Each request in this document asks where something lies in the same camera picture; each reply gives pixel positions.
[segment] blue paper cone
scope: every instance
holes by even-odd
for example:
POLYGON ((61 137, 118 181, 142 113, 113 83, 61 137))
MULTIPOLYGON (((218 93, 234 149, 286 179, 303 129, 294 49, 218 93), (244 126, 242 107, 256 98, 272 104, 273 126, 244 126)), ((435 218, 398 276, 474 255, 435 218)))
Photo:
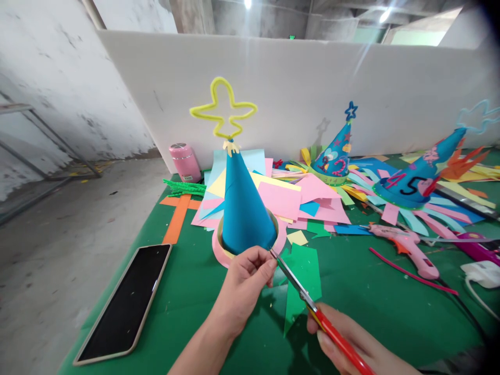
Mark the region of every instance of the blue paper cone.
POLYGON ((330 146, 311 163, 312 172, 328 185, 343 185, 349 174, 350 151, 351 122, 349 121, 330 146))
POLYGON ((441 171, 448 166, 448 160, 465 132, 464 128, 456 129, 407 168, 380 179, 373 185, 373 191, 396 206, 411 210, 422 208, 430 200, 441 171))
POLYGON ((227 156, 222 246, 233 254, 249 247, 272 248, 276 228, 260 198, 241 154, 227 156))

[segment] hand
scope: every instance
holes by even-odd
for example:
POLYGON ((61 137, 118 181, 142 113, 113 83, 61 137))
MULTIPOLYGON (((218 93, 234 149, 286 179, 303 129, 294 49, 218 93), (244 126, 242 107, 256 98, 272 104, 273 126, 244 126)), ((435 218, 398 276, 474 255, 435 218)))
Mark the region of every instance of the hand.
MULTIPOLYGON (((318 303, 317 306, 377 375, 421 375, 414 367, 388 351, 375 337, 346 314, 322 303, 318 303)), ((344 353, 319 328, 311 313, 307 318, 307 331, 318 335, 321 350, 333 362, 341 375, 359 375, 359 371, 344 353)))
POLYGON ((277 265, 272 255, 260 246, 251 247, 234 257, 207 320, 222 327, 229 336, 238 336, 245 328, 264 285, 272 287, 277 265))

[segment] pink bottle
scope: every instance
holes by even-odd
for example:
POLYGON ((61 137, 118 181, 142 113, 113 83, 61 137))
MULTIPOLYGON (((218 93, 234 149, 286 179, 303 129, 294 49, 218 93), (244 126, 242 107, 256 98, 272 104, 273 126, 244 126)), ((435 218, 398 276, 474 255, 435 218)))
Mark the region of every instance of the pink bottle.
POLYGON ((169 150, 182 182, 196 183, 201 180, 202 174, 191 146, 185 143, 176 143, 171 145, 169 150))

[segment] red scissors handle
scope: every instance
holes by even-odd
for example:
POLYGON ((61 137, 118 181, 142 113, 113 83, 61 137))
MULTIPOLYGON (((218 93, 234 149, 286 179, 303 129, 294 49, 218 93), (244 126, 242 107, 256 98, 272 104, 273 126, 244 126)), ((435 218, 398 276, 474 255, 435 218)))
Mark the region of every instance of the red scissors handle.
POLYGON ((327 317, 318 309, 311 312, 323 331, 332 339, 332 341, 345 354, 347 359, 358 369, 361 375, 376 375, 374 371, 366 364, 357 351, 342 337, 342 335, 330 323, 327 317))

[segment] smartphone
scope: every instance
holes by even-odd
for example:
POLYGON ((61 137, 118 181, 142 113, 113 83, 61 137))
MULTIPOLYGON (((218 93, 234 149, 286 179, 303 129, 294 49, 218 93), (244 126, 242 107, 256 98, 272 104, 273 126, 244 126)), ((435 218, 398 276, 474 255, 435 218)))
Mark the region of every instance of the smartphone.
POLYGON ((165 270, 172 245, 140 247, 73 361, 82 366, 131 353, 165 270))

